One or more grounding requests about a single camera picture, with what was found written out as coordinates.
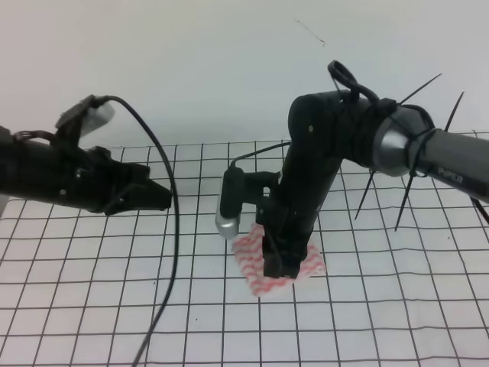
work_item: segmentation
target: black grid line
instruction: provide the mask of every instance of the black grid line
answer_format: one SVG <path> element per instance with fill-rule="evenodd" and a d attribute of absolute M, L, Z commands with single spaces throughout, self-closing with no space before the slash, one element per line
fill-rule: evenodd
<path fill-rule="evenodd" d="M 125 149 L 122 148 L 121 160 L 124 157 L 124 152 L 125 152 Z M 108 217 L 105 218 L 104 229 L 102 231 L 102 236 L 100 238 L 99 248 L 97 249 L 97 256 L 96 256 L 96 259 L 95 259 L 95 263 L 93 264 L 92 273 L 90 274 L 89 286 L 88 286 L 88 289 L 86 291 L 85 301 L 84 301 L 83 307 L 82 307 L 82 314 L 80 315 L 78 327 L 76 329 L 75 343 L 73 344 L 73 350 L 72 350 L 71 356 L 70 356 L 70 365 L 73 364 L 73 359 L 75 358 L 76 347 L 78 345 L 78 339 L 79 339 L 79 335 L 80 335 L 80 330 L 82 329 L 82 324 L 83 324 L 83 317 L 85 316 L 86 309 L 88 308 L 90 291 L 92 290 L 92 284 L 93 284 L 93 277 L 94 277 L 95 271 L 97 269 L 97 264 L 99 263 L 99 256 L 100 256 L 100 251 L 102 250 L 102 243 L 103 243 L 103 240 L 104 240 L 105 231 L 107 229 L 107 223 L 108 223 Z"/>
<path fill-rule="evenodd" d="M 204 153 L 204 144 L 200 145 L 200 158 L 202 159 Z M 200 161 L 200 173 L 202 173 L 202 160 Z M 197 208 L 196 212 L 199 212 L 199 204 L 200 204 L 200 184 L 201 180 L 199 179 L 199 186 L 197 189 Z M 190 304 L 192 300 L 192 285 L 193 285 L 193 266 L 194 266 L 194 260 L 196 256 L 196 243 L 197 243 L 197 226 L 199 225 L 199 216 L 196 216 L 196 223 L 195 223 L 195 229 L 194 229 L 194 237 L 193 237 L 193 250 L 192 250 L 192 262 L 190 266 L 190 286 L 189 286 L 189 306 L 187 308 L 186 312 L 186 325 L 185 325 L 185 340 L 183 342 L 183 364 L 182 366 L 184 367 L 186 364 L 186 349 L 188 346 L 188 335 L 189 335 L 189 320 L 190 320 Z"/>
<path fill-rule="evenodd" d="M 228 161 L 228 166 L 229 166 L 229 161 L 230 161 L 230 158 L 229 158 L 229 148 L 230 148 L 230 143 L 228 143 L 228 147 L 227 147 L 227 153 L 228 153 L 228 157 L 226 158 L 227 161 Z M 226 278 L 228 276 L 228 273 L 227 273 L 227 270 L 228 270 L 228 240 L 226 239 L 225 240 L 225 243 L 224 243 L 224 284 L 223 284 L 223 288 L 222 288 L 222 341 L 221 341 L 221 367 L 224 367 L 224 348 L 225 348 L 225 341 L 224 341 L 224 338 L 225 338 L 225 325 L 226 325 Z"/>
<path fill-rule="evenodd" d="M 338 347 L 338 330 L 336 329 L 335 322 L 335 311 L 333 310 L 333 303 L 331 302 L 331 287 L 329 285 L 329 277 L 328 274 L 328 262 L 326 261 L 326 252 L 324 250 L 324 238 L 322 237 L 321 231 L 321 218 L 318 216 L 318 226 L 319 226 L 319 237 L 321 239 L 321 249 L 322 249 L 322 259 L 324 260 L 324 264 L 326 265 L 326 286 L 328 287 L 328 299 L 329 299 L 329 309 L 331 311 L 331 321 L 333 325 L 333 334 L 335 336 L 335 347 L 336 347 L 336 358 L 338 359 L 338 367 L 342 367 L 342 363 L 339 358 L 339 347 Z"/>
<path fill-rule="evenodd" d="M 178 145 L 175 145 L 175 157 L 176 157 L 176 151 L 178 150 Z M 148 152 L 147 152 L 147 165 L 149 164 L 149 159 L 150 159 L 150 152 L 151 152 L 151 149 L 148 149 Z M 172 166 L 172 170 L 173 172 L 175 172 L 175 161 L 173 162 L 173 166 Z M 158 279 L 156 280 L 156 287 L 154 289 L 154 305 L 153 305 L 153 309 L 151 311 L 151 322 L 153 322 L 154 320 L 154 313 L 156 311 L 156 306 L 157 306 L 157 297 L 158 297 L 158 286 L 160 285 L 160 272 L 161 272 L 161 264 L 163 262 L 163 258 L 165 257 L 163 255 L 163 252 L 164 252 L 164 249 L 165 249 L 165 240 L 167 239 L 167 227 L 168 227 L 168 215 L 167 215 L 167 218 L 165 219 L 165 230 L 164 230 L 164 233 L 163 233 L 163 243 L 161 244 L 161 253 L 160 253 L 160 262 L 158 264 Z M 151 337 L 152 335 L 150 336 L 150 339 L 148 340 L 147 342 L 147 348 L 146 348 L 146 353 L 144 354 L 144 367 L 146 367 L 147 365 L 147 357 L 149 356 L 149 352 L 150 352 L 150 348 L 151 348 Z"/>
<path fill-rule="evenodd" d="M 285 156 L 283 154 L 283 147 L 280 147 L 280 150 L 282 152 L 282 164 L 285 162 Z M 296 323 L 296 338 L 297 338 L 297 358 L 299 362 L 299 367 L 302 366 L 302 360 L 300 358 L 300 338 L 299 338 L 299 321 L 298 321 L 298 316 L 297 316 L 297 302 L 296 302 L 296 285 L 292 284 L 292 297 L 293 297 L 293 314 L 295 318 L 295 323 Z"/>
<path fill-rule="evenodd" d="M 375 198 L 377 200 L 377 204 L 380 206 L 381 205 L 381 202 L 379 201 L 379 196 L 378 196 L 378 193 L 377 193 L 377 188 L 375 187 L 375 177 L 372 180 L 372 187 L 374 188 Z M 382 213 L 382 211 L 381 211 L 381 219 L 382 219 L 382 224 L 384 225 L 384 228 L 385 228 L 384 214 Z M 384 233 L 385 233 L 385 236 L 386 236 L 386 239 L 387 239 L 387 244 L 389 245 L 389 249 L 392 250 L 392 245 L 390 244 L 389 234 L 387 233 L 387 230 L 386 229 L 384 230 Z M 421 361 L 419 360 L 419 353 L 418 353 L 418 349 L 416 347 L 416 341 L 414 339 L 413 328 L 411 327 L 410 313 L 409 313 L 409 311 L 407 309 L 406 297 L 404 296 L 403 284 L 400 281 L 400 274 L 399 274 L 399 271 L 397 270 L 396 258 L 395 258 L 394 253 L 392 251 L 390 252 L 390 256 L 392 258 L 392 262 L 393 262 L 393 265 L 394 265 L 394 270 L 396 272 L 397 283 L 399 284 L 400 293 L 401 293 L 401 296 L 403 298 L 404 310 L 406 311 L 407 325 L 408 325 L 409 330 L 410 330 L 411 340 L 413 341 L 414 354 L 416 355 L 418 366 L 421 367 Z"/>
<path fill-rule="evenodd" d="M 66 254 L 65 254 L 65 257 L 64 257 L 64 260 L 63 260 L 63 264 L 61 265 L 60 273 L 58 275 L 57 284 L 56 284 L 56 286 L 54 288 L 54 293 L 53 293 L 53 297 L 51 299 L 51 304 L 50 304 L 49 309 L 47 310 L 46 320 L 44 321 L 43 330 L 42 330 L 42 333 L 41 333 L 42 335 L 40 336 L 39 343 L 37 344 L 37 349 L 36 349 L 36 354 L 34 356 L 33 365 L 36 364 L 37 357 L 39 356 L 40 346 L 42 345 L 42 342 L 43 342 L 44 333 L 46 331 L 46 326 L 47 326 L 47 321 L 49 320 L 51 311 L 53 309 L 52 308 L 53 307 L 53 303 L 54 303 L 54 300 L 56 298 L 56 294 L 57 294 L 58 288 L 60 286 L 60 280 L 61 280 L 61 277 L 63 275 L 63 270 L 64 270 L 64 266 L 66 264 L 66 260 L 68 259 L 68 254 L 70 253 L 71 244 L 73 242 L 73 236 L 74 236 L 75 231 L 76 231 L 76 225 L 78 224 L 78 219 L 79 218 L 76 218 L 76 220 L 75 220 L 75 225 L 73 226 L 73 231 L 72 231 L 72 234 L 71 234 L 70 242 L 68 243 L 68 248 L 66 249 Z"/>
<path fill-rule="evenodd" d="M 257 142 L 254 141 L 254 151 L 257 150 Z M 257 155 L 254 156 L 254 171 L 258 172 L 258 161 L 257 161 Z M 263 341 L 261 339 L 261 298 L 258 298 L 258 342 L 260 344 L 260 367 L 263 365 Z"/>
<path fill-rule="evenodd" d="M 450 233 L 452 234 L 453 242 L 455 243 L 455 247 L 457 248 L 458 257 L 460 258 L 462 266 L 464 267 L 465 277 L 467 278 L 468 286 L 471 289 L 472 296 L 474 297 L 474 300 L 475 300 L 475 305 L 477 306 L 477 309 L 479 311 L 479 316 L 481 317 L 482 324 L 484 325 L 484 329 L 485 329 L 487 337 L 489 339 L 489 330 L 487 329 L 486 322 L 484 321 L 484 316 L 482 316 L 481 305 L 479 304 L 478 299 L 475 296 L 474 287 L 472 286 L 472 282 L 471 282 L 471 277 L 469 277 L 468 273 L 467 273 L 467 265 L 465 264 L 465 260 L 464 260 L 463 256 L 461 255 L 460 251 L 458 250 L 457 239 L 455 238 L 453 231 L 452 231 L 452 228 L 450 227 L 450 219 L 449 219 L 449 216 L 447 216 L 447 214 L 446 214 L 446 210 L 445 210 L 445 207 L 443 206 L 442 198 L 438 194 L 438 191 L 436 191 L 436 196 L 438 197 L 438 200 L 440 202 L 440 206 L 443 210 L 443 215 L 445 216 L 446 222 L 449 224 Z"/>
<path fill-rule="evenodd" d="M 411 331 L 411 330 L 485 330 L 486 328 L 482 326 L 467 326 L 467 327 L 462 327 L 462 326 L 454 326 L 454 327 L 443 327 L 443 326 L 416 326 L 413 328 L 409 327 L 375 327 L 375 328 L 351 328 L 351 329 L 300 329 L 300 333 L 334 333 L 339 332 L 339 333 L 357 333 L 357 332 L 364 332 L 364 331 Z M 295 333 L 297 330 L 294 329 L 277 329 L 277 330 L 262 330 L 261 332 L 266 334 L 266 333 Z M 223 333 L 228 333 L 228 334 L 242 334 L 242 333 L 248 333 L 248 334 L 256 334 L 260 332 L 258 329 L 256 330 L 188 330 L 188 334 L 223 334 Z M 154 331 L 155 335 L 175 335 L 175 334 L 183 334 L 183 331 Z M 109 332 L 101 332 L 101 333 L 29 333 L 29 334 L 15 334 L 15 335 L 9 335 L 9 338 L 25 338 L 25 337 L 41 337 L 41 336 L 122 336 L 122 335 L 145 335 L 145 333 L 141 331 L 134 331 L 134 332 L 115 332 L 115 333 L 109 333 Z"/>
<path fill-rule="evenodd" d="M 340 177 L 342 178 L 343 187 L 345 187 L 345 178 L 343 177 L 342 169 L 340 168 L 338 172 L 340 174 Z M 372 312 L 370 310 L 369 300 L 368 300 L 368 296 L 367 296 L 367 288 L 365 287 L 364 275 L 363 275 L 363 272 L 361 270 L 360 255 L 358 254 L 357 240 L 355 238 L 355 231 L 353 230 L 353 222 L 351 221 L 351 214 L 350 214 L 350 211 L 349 211 L 350 207 L 348 205 L 348 195 L 346 194 L 346 191 L 345 191 L 345 201 L 346 201 L 346 207 L 348 209 L 348 219 L 350 221 L 350 228 L 351 228 L 352 234 L 353 234 L 353 244 L 355 245 L 355 251 L 357 253 L 357 262 L 358 262 L 358 269 L 360 271 L 361 284 L 362 284 L 362 286 L 364 288 L 365 300 L 367 301 L 366 302 L 366 305 L 367 305 L 368 318 L 370 320 L 371 328 L 373 329 L 374 328 L 374 321 L 372 320 Z M 377 344 L 377 336 L 375 335 L 375 333 L 373 331 L 372 331 L 372 336 L 374 337 L 375 352 L 377 353 L 378 365 L 379 365 L 379 367 L 381 367 L 381 355 L 379 353 L 379 347 L 378 347 L 378 344 Z"/>
<path fill-rule="evenodd" d="M 49 215 L 47 216 L 48 220 L 49 220 L 49 216 L 51 214 L 51 212 L 53 211 L 53 205 L 51 205 L 51 208 L 50 208 L 50 211 L 49 211 Z M 43 228 L 43 234 L 44 232 L 46 231 L 46 227 L 47 227 L 47 223 L 48 221 L 46 221 L 46 223 L 44 224 L 44 228 Z M 28 270 L 28 273 L 27 275 L 25 276 L 25 282 L 24 282 L 24 285 L 22 286 L 22 291 L 21 291 L 21 294 L 20 296 L 18 297 L 18 301 L 17 301 L 17 306 L 15 307 L 15 310 L 14 310 L 14 313 L 12 314 L 12 318 L 10 320 L 10 324 L 8 325 L 8 329 L 7 329 L 7 334 L 5 334 L 5 338 L 3 340 L 3 343 L 2 343 L 2 347 L 0 348 L 0 356 L 2 356 L 2 353 L 3 353 L 3 350 L 5 348 L 5 344 L 7 343 L 7 338 L 9 337 L 9 334 L 10 334 L 10 331 L 11 331 L 11 328 L 12 328 L 12 325 L 14 324 L 14 321 L 15 321 L 15 317 L 17 316 L 17 312 L 18 312 L 18 307 L 19 305 L 21 304 L 21 300 L 22 300 L 22 296 L 24 295 L 24 290 L 25 290 L 25 287 L 27 285 L 27 281 L 28 281 L 28 278 L 29 276 L 31 275 L 31 270 L 32 268 L 34 267 L 34 259 L 36 258 L 36 255 L 37 255 L 37 252 L 39 251 L 39 247 L 40 247 L 40 240 L 38 241 L 37 243 L 37 247 L 36 247 L 36 252 L 34 254 L 34 257 L 33 257 L 33 260 L 31 261 L 31 266 L 29 266 L 29 270 Z M 4 255 L 3 257 L 5 257 L 5 255 L 7 254 L 7 248 L 5 249 L 5 252 L 4 252 Z M 47 323 L 47 318 L 49 317 L 49 311 L 48 311 L 48 315 L 46 316 L 46 321 L 45 323 Z"/>
<path fill-rule="evenodd" d="M 414 222 L 415 222 L 415 224 L 417 224 L 416 216 L 414 215 L 414 210 L 412 208 L 410 210 L 411 210 L 411 214 L 413 215 Z M 419 240 L 421 241 L 421 246 L 423 247 L 423 250 L 425 250 L 425 244 L 424 244 L 424 241 L 423 241 L 423 236 L 421 235 L 421 232 L 420 232 L 419 229 L 418 229 L 418 236 L 419 236 Z M 432 273 L 432 266 L 431 266 L 431 264 L 429 262 L 428 255 L 426 254 L 426 251 L 424 251 L 424 254 L 425 254 L 426 262 L 428 263 L 429 272 Z M 458 365 L 461 365 L 460 364 L 460 357 L 458 355 L 458 351 L 455 348 L 455 343 L 453 342 L 453 337 L 452 337 L 452 334 L 450 333 L 449 325 L 448 325 L 448 323 L 446 321 L 445 311 L 443 310 L 443 305 L 442 305 L 442 301 L 440 300 L 439 291 L 438 291 L 438 288 L 436 286 L 435 278 L 433 277 L 433 274 L 431 274 L 430 277 L 431 277 L 431 282 L 432 282 L 432 285 L 433 285 L 433 289 L 435 290 L 436 300 L 438 301 L 438 305 L 440 307 L 440 312 L 442 313 L 443 323 L 445 323 L 445 327 L 447 328 L 447 331 L 448 331 L 450 343 L 452 344 L 453 352 L 454 352 L 455 357 L 457 359 Z"/>

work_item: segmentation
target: table surface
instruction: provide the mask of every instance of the table surface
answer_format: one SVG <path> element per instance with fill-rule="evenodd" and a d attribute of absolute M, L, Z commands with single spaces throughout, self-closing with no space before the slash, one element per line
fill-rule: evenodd
<path fill-rule="evenodd" d="M 344 162 L 312 240 L 326 276 L 251 295 L 214 212 L 229 159 L 276 142 L 165 147 L 180 193 L 177 280 L 142 363 L 225 366 L 489 365 L 489 240 L 469 198 L 415 179 L 393 230 L 405 177 Z M 287 147 L 239 162 L 278 171 Z M 149 164 L 151 147 L 113 148 Z M 244 206 L 240 232 L 254 221 Z M 170 276 L 174 214 L 105 217 L 11 200 L 0 219 L 0 366 L 127 365 Z"/>

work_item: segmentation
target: red and white cloth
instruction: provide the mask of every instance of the red and white cloth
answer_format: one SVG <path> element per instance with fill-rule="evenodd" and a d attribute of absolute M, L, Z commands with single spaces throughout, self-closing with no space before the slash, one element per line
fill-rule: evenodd
<path fill-rule="evenodd" d="M 292 284 L 294 281 L 300 281 L 311 275 L 325 274 L 326 265 L 324 260 L 319 254 L 317 247 L 309 240 L 307 257 L 300 265 L 297 279 L 265 277 L 263 275 L 264 260 L 261 248 L 263 235 L 263 226 L 254 223 L 251 226 L 250 233 L 235 241 L 232 246 L 238 266 L 241 269 L 241 273 L 248 279 L 248 285 L 253 295 L 260 297 L 275 289 Z"/>

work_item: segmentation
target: cloth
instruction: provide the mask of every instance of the cloth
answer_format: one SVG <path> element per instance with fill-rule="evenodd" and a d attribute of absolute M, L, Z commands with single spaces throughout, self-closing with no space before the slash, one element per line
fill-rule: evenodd
<path fill-rule="evenodd" d="M 235 254 L 241 273 L 248 279 L 248 285 L 253 295 L 260 297 L 281 287 L 286 287 L 294 281 L 308 278 L 311 275 L 325 274 L 326 265 L 319 254 L 317 247 L 311 240 L 307 244 L 307 257 L 300 265 L 297 279 L 268 278 L 263 275 L 264 260 L 261 242 L 264 228 L 256 223 L 251 226 L 250 233 L 233 243 Z"/>

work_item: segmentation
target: white surface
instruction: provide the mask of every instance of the white surface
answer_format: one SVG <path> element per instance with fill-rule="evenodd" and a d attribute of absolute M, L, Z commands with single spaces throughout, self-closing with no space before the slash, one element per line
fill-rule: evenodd
<path fill-rule="evenodd" d="M 489 241 L 466 196 L 416 180 L 413 207 L 405 209 L 395 232 L 403 181 L 376 175 L 373 200 L 354 221 L 368 174 L 345 162 L 313 233 L 327 276 L 258 300 L 230 244 L 217 235 L 213 214 L 219 191 L 214 164 L 226 166 L 228 157 L 247 149 L 255 143 L 176 148 L 183 211 L 178 279 L 142 362 L 489 363 Z M 152 151 L 113 150 L 123 161 L 139 162 L 155 161 Z M 172 147 L 166 151 L 174 156 Z M 280 150 L 264 155 L 240 164 L 248 171 L 280 166 Z M 251 209 L 245 207 L 242 233 L 253 221 Z M 9 202 L 0 220 L 0 366 L 130 363 L 167 288 L 172 212 L 105 218 Z"/>
<path fill-rule="evenodd" d="M 412 102 L 443 126 L 465 89 L 452 131 L 487 130 L 488 12 L 485 0 L 2 0 L 0 123 L 53 131 L 81 98 L 115 94 L 166 144 L 288 138 L 290 103 L 332 90 L 336 59 L 398 100 L 444 73 Z M 85 143 L 147 138 L 118 109 Z"/>

